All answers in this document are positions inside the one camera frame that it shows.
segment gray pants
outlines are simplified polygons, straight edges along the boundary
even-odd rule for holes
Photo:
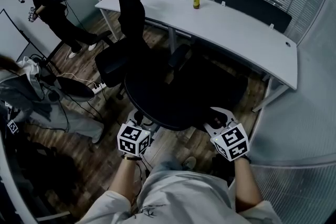
[[[66,117],[60,104],[51,105],[50,121],[36,112],[33,112],[30,117],[46,127],[56,129],[67,129],[67,122],[69,122],[69,133],[79,133],[92,138],[99,137],[103,132],[104,125],[102,123],[78,112],[70,111],[65,106],[62,107]]]

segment desk surface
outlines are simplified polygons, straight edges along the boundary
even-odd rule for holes
[[[146,18],[222,47],[296,90],[297,45],[266,24],[210,0],[201,0],[200,9],[193,8],[193,0],[141,2]],[[96,7],[120,11],[119,0],[102,0]]]

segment forearm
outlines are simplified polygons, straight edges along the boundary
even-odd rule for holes
[[[41,5],[40,8],[38,8],[36,11],[35,11],[35,14],[36,15],[39,15],[46,7]]]
[[[133,199],[135,161],[123,159],[113,179],[109,190],[126,197],[130,202]]]
[[[263,197],[247,159],[238,158],[235,160],[235,177],[237,212],[245,211],[262,202]]]

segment whiteboard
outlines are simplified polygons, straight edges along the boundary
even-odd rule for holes
[[[0,54],[16,61],[28,44],[3,9],[0,12]]]

